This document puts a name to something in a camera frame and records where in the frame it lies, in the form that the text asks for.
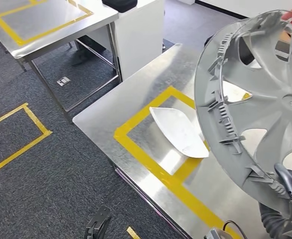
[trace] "black cable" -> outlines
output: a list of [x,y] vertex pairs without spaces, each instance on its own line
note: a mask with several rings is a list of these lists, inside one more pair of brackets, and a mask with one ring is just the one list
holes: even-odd
[[228,224],[234,224],[235,225],[237,228],[239,229],[239,231],[242,234],[242,236],[244,237],[244,239],[248,239],[246,234],[244,234],[244,232],[237,223],[234,222],[234,221],[231,221],[231,220],[228,220],[227,222],[225,222],[223,227],[222,227],[222,231],[225,231],[225,228],[227,227]]

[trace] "hubcap spoke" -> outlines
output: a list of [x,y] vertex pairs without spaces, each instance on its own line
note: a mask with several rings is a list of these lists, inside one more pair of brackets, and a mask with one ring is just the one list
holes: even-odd
[[250,128],[269,129],[280,116],[277,98],[252,96],[249,99],[230,103],[228,109],[238,134]]
[[287,71],[287,63],[280,60],[275,55],[275,47],[279,40],[284,27],[277,26],[272,33],[272,37],[267,35],[256,35],[250,37],[251,52],[260,66],[266,71],[273,80],[290,85]]
[[268,129],[257,146],[254,158],[267,172],[273,172],[275,163],[282,163],[292,152],[292,124],[284,117]]
[[229,59],[225,63],[222,68],[222,74],[226,81],[253,95],[273,96],[275,90],[281,88],[263,69],[250,69],[234,59]]

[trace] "white wall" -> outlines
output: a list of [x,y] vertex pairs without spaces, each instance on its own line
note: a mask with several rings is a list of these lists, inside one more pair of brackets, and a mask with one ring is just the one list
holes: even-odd
[[265,11],[290,10],[292,0],[201,0],[203,2],[232,11],[243,16],[253,17]]

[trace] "gray hose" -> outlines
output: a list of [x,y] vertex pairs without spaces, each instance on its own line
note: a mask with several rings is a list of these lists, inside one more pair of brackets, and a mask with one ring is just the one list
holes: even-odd
[[292,239],[292,222],[281,213],[259,203],[261,221],[273,239]]

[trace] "yellow tape square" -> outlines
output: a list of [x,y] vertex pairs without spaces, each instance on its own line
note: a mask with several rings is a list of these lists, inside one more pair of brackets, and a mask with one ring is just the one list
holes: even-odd
[[14,114],[14,113],[16,113],[19,110],[23,109],[23,110],[25,110],[25,112],[42,132],[42,135],[30,142],[30,143],[29,143],[29,144],[27,144],[27,145],[26,145],[26,146],[24,146],[24,147],[23,147],[23,148],[21,148],[21,149],[20,149],[20,150],[18,150],[18,151],[17,151],[17,152],[15,152],[15,153],[14,153],[14,154],[12,154],[11,156],[9,156],[8,158],[6,158],[6,159],[2,161],[0,163],[0,169],[52,133],[51,131],[47,130],[44,125],[42,125],[36,116],[35,116],[33,114],[33,112],[32,112],[30,109],[29,109],[29,107],[27,107],[27,105],[28,105],[28,103],[24,103],[24,104],[20,105],[17,108],[15,108],[12,111],[10,111],[10,112],[8,112],[2,117],[0,117],[0,122]]
[[33,42],[33,41],[35,41],[35,40],[37,40],[37,39],[39,39],[39,38],[42,38],[42,37],[44,37],[44,36],[46,36],[46,35],[58,31],[58,30],[60,30],[60,29],[62,29],[62,28],[67,27],[67,26],[69,26],[69,25],[71,25],[71,24],[73,24],[73,23],[76,23],[76,22],[78,22],[78,21],[80,21],[80,20],[82,20],[82,19],[85,19],[86,17],[89,17],[89,16],[94,14],[94,13],[92,13],[92,12],[91,12],[91,11],[89,11],[89,10],[88,10],[88,9],[80,5],[80,4],[77,4],[74,0],[67,0],[67,2],[68,2],[73,6],[75,6],[76,8],[79,8],[79,10],[83,11],[86,14],[83,16],[78,17],[76,19],[66,22],[64,24],[57,26],[57,27],[55,27],[55,28],[52,28],[52,29],[50,29],[50,30],[48,30],[45,32],[42,32],[42,33],[40,33],[40,34],[38,34],[36,36],[33,36],[33,37],[30,37],[28,39],[22,39],[20,36],[19,36],[17,33],[16,33],[14,30],[11,28],[8,24],[7,24],[5,21],[4,21],[2,19],[3,16],[12,14],[12,13],[17,13],[17,12],[28,9],[30,7],[34,7],[34,6],[36,6],[38,4],[41,4],[43,2],[46,2],[46,1],[47,0],[29,0],[29,3],[27,5],[24,5],[24,6],[20,6],[20,7],[17,7],[15,9],[5,11],[5,12],[2,12],[2,13],[0,13],[0,27],[2,28],[6,34],[8,34],[11,38],[12,38],[14,41],[15,41],[18,46],[23,46],[23,45],[25,45],[25,44],[27,44],[30,42]]
[[[139,112],[137,112],[135,115],[131,117],[126,123],[116,129],[113,135],[114,139],[123,146],[126,150],[132,154],[136,160],[144,165],[148,171],[151,172],[157,179],[160,180],[166,188],[170,190],[172,193],[175,194],[177,198],[188,207],[198,218],[206,223],[208,227],[222,228],[224,224],[222,220],[221,220],[220,218],[212,212],[210,209],[209,209],[201,201],[198,200],[192,193],[184,187],[184,185],[182,185],[183,180],[185,180],[185,175],[189,173],[190,169],[191,170],[195,168],[198,163],[200,162],[200,159],[189,158],[186,160],[184,165],[188,165],[188,167],[190,168],[185,169],[183,168],[184,165],[182,165],[174,175],[170,175],[127,135],[129,131],[132,130],[133,128],[148,116],[150,114],[150,107],[159,107],[168,98],[172,96],[195,109],[195,104],[193,99],[191,99],[172,86],[169,86],[165,91],[156,97],[155,99],[152,100],[149,104],[144,106]],[[228,232],[234,239],[241,238],[234,230],[229,229]]]

